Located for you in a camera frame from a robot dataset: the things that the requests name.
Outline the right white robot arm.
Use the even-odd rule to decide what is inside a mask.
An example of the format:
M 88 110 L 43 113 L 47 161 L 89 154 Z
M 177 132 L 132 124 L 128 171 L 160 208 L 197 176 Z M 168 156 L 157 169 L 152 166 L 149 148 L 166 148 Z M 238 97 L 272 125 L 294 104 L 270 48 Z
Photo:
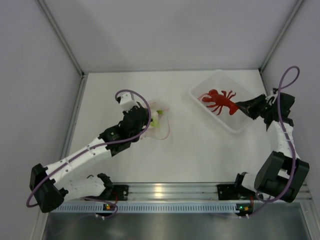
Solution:
M 236 102 L 247 117 L 263 119 L 270 140 L 271 153 L 255 177 L 254 189 L 287 203 L 295 200 L 310 171 L 294 145 L 294 122 L 289 117 L 294 103 L 295 97 L 287 93 Z

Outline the red toy lobster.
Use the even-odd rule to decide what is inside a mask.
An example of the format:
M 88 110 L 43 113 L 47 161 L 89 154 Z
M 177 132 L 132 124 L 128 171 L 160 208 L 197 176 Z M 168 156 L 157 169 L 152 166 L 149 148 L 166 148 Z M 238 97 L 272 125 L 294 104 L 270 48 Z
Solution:
M 231 98 L 237 95 L 236 92 L 230 90 L 228 93 L 225 90 L 222 90 L 221 93 L 218 92 L 216 89 L 211 89 L 209 92 L 204 93 L 201 95 L 198 100 L 207 105 L 206 107 L 212 109 L 211 112 L 217 112 L 217 116 L 219 116 L 223 110 L 223 107 L 229 109 L 228 113 L 230 116 L 234 115 L 238 110 L 238 106 L 231 101 Z

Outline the clear zip top bag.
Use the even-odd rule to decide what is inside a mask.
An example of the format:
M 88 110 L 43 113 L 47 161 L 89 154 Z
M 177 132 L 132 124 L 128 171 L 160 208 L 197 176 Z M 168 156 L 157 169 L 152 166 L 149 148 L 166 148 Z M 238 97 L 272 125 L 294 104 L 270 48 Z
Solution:
M 170 122 L 169 122 L 170 106 L 159 99 L 152 99 L 148 101 L 148 104 L 151 112 L 156 110 L 163 110 L 163 116 L 159 121 L 160 127 L 151 128 L 149 126 L 146 132 L 141 135 L 140 139 L 141 140 L 145 138 L 153 138 L 156 140 L 167 139 L 171 132 Z

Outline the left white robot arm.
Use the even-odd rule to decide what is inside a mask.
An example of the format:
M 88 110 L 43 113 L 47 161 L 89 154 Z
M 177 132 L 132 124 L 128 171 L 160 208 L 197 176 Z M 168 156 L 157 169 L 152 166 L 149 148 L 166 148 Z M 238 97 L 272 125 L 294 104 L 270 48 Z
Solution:
M 31 194 L 26 206 L 38 206 L 43 213 L 49 213 L 70 200 L 110 200 L 114 184 L 109 176 L 99 173 L 75 180 L 74 175 L 130 148 L 139 141 L 151 121 L 150 107 L 138 104 L 124 111 L 118 124 L 107 128 L 81 150 L 47 166 L 35 165 L 31 170 Z

